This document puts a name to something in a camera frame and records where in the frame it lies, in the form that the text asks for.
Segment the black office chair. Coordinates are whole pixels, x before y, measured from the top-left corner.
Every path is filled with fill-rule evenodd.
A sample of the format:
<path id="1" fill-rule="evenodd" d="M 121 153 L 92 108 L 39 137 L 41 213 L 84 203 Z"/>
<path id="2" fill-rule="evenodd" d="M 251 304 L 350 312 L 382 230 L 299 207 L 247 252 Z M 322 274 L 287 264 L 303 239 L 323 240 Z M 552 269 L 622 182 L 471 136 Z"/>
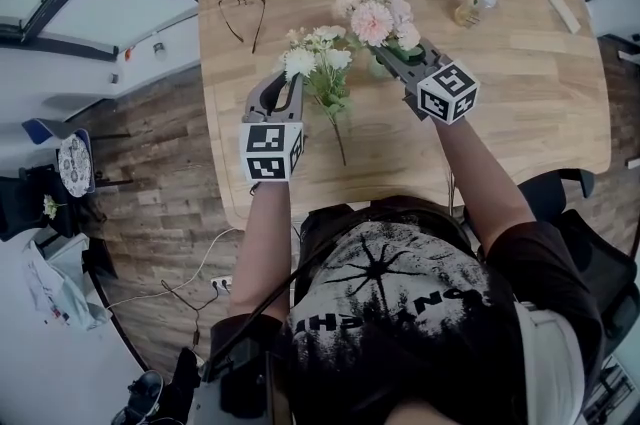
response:
<path id="1" fill-rule="evenodd" d="M 596 300 L 606 338 L 604 354 L 609 356 L 640 318 L 637 265 L 596 233 L 576 210 L 567 207 L 565 180 L 578 182 L 585 198 L 593 193 L 594 174 L 575 168 L 540 174 L 519 188 L 535 217 L 554 225 L 561 233 L 582 280 Z"/>

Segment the person's black printed t-shirt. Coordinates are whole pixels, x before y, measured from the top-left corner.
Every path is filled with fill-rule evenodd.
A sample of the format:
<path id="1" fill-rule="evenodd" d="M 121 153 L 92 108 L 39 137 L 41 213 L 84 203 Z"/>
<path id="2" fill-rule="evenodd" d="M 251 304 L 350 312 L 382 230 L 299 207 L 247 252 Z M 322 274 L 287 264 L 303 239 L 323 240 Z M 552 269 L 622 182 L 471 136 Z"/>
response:
<path id="1" fill-rule="evenodd" d="M 594 382 L 603 327 L 559 231 L 513 226 L 480 262 L 435 221 L 363 222 L 320 264 L 283 329 L 299 425 L 380 425 L 410 398 L 461 425 L 526 425 L 517 302 L 569 322 Z"/>

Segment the round patterned cushion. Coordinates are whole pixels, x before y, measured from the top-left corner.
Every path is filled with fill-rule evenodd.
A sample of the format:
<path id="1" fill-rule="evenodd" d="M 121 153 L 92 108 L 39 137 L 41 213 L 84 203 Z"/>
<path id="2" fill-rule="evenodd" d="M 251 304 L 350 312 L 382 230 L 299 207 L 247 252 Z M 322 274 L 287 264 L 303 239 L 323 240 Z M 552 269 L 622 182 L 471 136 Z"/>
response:
<path id="1" fill-rule="evenodd" d="M 90 192 L 93 177 L 91 156 L 86 143 L 77 134 L 61 142 L 58 169 L 62 183 L 71 196 L 80 198 Z"/>

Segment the pink flower bouquet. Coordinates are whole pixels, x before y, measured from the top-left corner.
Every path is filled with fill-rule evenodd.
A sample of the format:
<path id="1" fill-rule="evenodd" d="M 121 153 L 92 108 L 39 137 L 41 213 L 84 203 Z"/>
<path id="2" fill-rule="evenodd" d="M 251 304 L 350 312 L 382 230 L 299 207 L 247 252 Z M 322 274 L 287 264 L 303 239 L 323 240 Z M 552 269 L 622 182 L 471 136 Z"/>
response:
<path id="1" fill-rule="evenodd" d="M 332 13 L 349 24 L 350 39 L 358 47 L 387 48 L 403 62 L 424 53 L 406 0 L 335 0 Z"/>

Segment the blue chair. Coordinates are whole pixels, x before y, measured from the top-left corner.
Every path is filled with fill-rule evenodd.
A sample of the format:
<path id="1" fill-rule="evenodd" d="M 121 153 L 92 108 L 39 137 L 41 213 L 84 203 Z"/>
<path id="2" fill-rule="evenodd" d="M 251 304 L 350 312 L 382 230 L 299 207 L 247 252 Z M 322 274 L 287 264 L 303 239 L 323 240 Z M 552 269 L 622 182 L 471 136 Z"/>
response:
<path id="1" fill-rule="evenodd" d="M 31 139 L 31 141 L 35 145 L 42 145 L 50 139 L 56 139 L 59 142 L 59 147 L 57 148 L 57 156 L 58 149 L 60 148 L 61 142 L 72 134 L 77 134 L 80 136 L 84 142 L 86 143 L 89 154 L 91 156 L 91 165 L 93 170 L 92 177 L 92 188 L 88 194 L 93 193 L 97 188 L 102 187 L 115 187 L 120 185 L 126 185 L 132 183 L 131 179 L 128 180 L 110 180 L 103 176 L 103 173 L 95 168 L 93 153 L 92 153 L 92 141 L 103 141 L 103 140 L 120 140 L 120 139 L 129 139 L 131 137 L 128 133 L 120 133 L 120 134 L 107 134 L 107 135 L 98 135 L 91 137 L 88 131 L 85 128 L 74 127 L 70 123 L 55 121 L 55 120 L 46 120 L 40 118 L 29 119 L 22 123 L 22 127 Z"/>

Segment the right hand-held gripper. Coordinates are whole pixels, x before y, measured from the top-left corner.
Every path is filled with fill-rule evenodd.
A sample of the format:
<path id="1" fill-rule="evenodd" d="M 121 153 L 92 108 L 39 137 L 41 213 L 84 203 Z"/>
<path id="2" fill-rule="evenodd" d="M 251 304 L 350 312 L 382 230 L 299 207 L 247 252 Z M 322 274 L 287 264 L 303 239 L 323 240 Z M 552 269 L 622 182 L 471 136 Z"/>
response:
<path id="1" fill-rule="evenodd" d="M 474 108 L 480 81 L 459 59 L 444 64 L 443 53 L 428 39 L 421 39 L 419 46 L 421 63 L 439 68 L 419 77 L 417 83 L 412 68 L 392 50 L 370 46 L 369 51 L 392 77 L 399 78 L 405 86 L 416 83 L 414 88 L 406 89 L 403 101 L 420 120 L 429 116 L 452 125 Z"/>

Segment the white flower bouquet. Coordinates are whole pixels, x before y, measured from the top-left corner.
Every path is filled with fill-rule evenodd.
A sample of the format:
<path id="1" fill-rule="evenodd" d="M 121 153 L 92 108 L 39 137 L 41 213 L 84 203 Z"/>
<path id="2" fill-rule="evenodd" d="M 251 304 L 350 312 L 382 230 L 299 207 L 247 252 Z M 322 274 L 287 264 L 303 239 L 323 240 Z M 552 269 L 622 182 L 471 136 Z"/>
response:
<path id="1" fill-rule="evenodd" d="M 288 83 L 295 76 L 302 77 L 304 92 L 322 108 L 331 123 L 342 162 L 346 164 L 337 120 L 351 105 L 346 77 L 353 57 L 347 48 L 346 29 L 324 25 L 307 31 L 302 27 L 290 29 L 286 39 L 289 48 L 280 55 L 276 68 L 284 71 Z"/>

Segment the thin-framed eyeglasses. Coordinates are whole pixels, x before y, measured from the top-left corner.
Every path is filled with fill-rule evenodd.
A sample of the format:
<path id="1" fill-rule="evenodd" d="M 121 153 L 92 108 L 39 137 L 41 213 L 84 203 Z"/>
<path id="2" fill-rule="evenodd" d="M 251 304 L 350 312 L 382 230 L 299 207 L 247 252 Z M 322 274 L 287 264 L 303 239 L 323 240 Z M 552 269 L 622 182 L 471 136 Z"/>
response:
<path id="1" fill-rule="evenodd" d="M 249 7 L 252 7 L 252 6 L 257 6 L 260 9 L 258 20 L 257 20 L 257 25 L 256 25 L 256 28 L 255 28 L 255 32 L 254 32 L 254 36 L 253 36 L 253 40 L 252 40 L 252 45 L 251 45 L 251 54 L 255 54 L 256 53 L 256 49 L 257 49 L 258 40 L 259 40 L 259 37 L 260 37 L 260 34 L 261 34 L 261 30 L 262 30 L 264 17 L 265 17 L 266 0 L 218 0 L 218 2 L 217 2 L 218 11 L 219 11 L 219 13 L 221 15 L 221 18 L 222 18 L 226 28 L 233 35 L 233 37 L 236 40 L 238 40 L 240 43 L 244 43 L 245 39 L 239 33 L 239 31 L 232 26 L 226 11 L 228 9 L 246 9 L 246 8 L 249 8 Z"/>

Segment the person's right forearm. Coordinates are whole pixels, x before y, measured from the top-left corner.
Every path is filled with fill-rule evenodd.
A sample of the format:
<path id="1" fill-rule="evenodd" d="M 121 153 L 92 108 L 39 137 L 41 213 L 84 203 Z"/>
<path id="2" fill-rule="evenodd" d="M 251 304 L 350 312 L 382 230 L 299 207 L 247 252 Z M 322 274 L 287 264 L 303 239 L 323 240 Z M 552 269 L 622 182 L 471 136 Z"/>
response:
<path id="1" fill-rule="evenodd" d="M 510 228 L 535 217 L 524 195 L 473 127 L 462 118 L 435 123 L 444 154 L 484 254 Z"/>

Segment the grey waist pack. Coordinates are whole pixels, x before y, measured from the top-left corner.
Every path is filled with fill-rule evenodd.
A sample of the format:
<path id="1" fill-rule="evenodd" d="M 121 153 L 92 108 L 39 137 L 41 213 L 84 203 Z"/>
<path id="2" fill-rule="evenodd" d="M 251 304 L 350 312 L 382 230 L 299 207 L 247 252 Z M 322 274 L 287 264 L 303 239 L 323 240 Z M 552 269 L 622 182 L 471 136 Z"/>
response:
<path id="1" fill-rule="evenodd" d="M 285 366 L 245 338 L 206 365 L 194 391 L 191 425 L 293 425 Z"/>

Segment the pale green vase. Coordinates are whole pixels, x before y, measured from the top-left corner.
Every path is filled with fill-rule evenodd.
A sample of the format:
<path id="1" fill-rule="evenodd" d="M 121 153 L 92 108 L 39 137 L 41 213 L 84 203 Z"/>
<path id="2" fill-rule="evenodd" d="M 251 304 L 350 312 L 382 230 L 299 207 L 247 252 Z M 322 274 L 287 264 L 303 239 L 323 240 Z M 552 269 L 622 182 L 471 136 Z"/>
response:
<path id="1" fill-rule="evenodd" d="M 386 79 L 390 76 L 387 68 L 378 61 L 377 57 L 370 53 L 367 63 L 369 73 L 376 79 Z"/>

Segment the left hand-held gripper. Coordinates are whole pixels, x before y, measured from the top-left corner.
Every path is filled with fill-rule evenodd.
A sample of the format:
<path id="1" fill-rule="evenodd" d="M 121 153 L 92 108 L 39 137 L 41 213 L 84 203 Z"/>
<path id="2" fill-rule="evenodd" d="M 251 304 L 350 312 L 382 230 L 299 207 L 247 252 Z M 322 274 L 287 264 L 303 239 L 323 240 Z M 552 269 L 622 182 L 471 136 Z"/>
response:
<path id="1" fill-rule="evenodd" d="M 279 71 L 249 92 L 239 130 L 241 165 L 249 182 L 291 179 L 304 152 L 303 89 L 301 74 L 288 82 Z"/>

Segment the white plastic bag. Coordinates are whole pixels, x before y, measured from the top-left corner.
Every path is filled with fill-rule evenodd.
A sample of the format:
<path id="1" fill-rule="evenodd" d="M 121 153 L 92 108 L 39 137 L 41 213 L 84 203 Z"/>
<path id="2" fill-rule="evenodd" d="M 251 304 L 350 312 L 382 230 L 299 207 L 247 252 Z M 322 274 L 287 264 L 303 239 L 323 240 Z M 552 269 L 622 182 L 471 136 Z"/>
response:
<path id="1" fill-rule="evenodd" d="M 91 278 L 83 269 L 89 238 L 78 234 L 45 257 L 31 240 L 23 250 L 24 279 L 35 309 L 71 328 L 90 331 L 111 319 L 100 300 L 90 301 Z"/>

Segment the small clear bottle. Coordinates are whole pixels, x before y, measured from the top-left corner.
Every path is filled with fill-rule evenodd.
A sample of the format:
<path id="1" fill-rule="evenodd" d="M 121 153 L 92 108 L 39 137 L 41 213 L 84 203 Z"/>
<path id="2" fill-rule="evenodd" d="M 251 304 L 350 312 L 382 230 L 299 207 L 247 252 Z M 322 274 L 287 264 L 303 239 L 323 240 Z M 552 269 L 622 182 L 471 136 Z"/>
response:
<path id="1" fill-rule="evenodd" d="M 466 0 L 455 10 L 454 21 L 458 26 L 471 28 L 493 10 L 497 3 L 497 0 Z"/>

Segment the light wooden block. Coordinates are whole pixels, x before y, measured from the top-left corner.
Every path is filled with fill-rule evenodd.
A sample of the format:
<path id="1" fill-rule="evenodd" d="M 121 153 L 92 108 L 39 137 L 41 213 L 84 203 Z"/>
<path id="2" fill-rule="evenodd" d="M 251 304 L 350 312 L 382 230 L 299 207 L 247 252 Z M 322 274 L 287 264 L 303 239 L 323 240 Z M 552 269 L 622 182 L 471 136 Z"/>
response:
<path id="1" fill-rule="evenodd" d="M 571 34 L 577 34 L 581 25 L 565 0 L 548 0 Z"/>

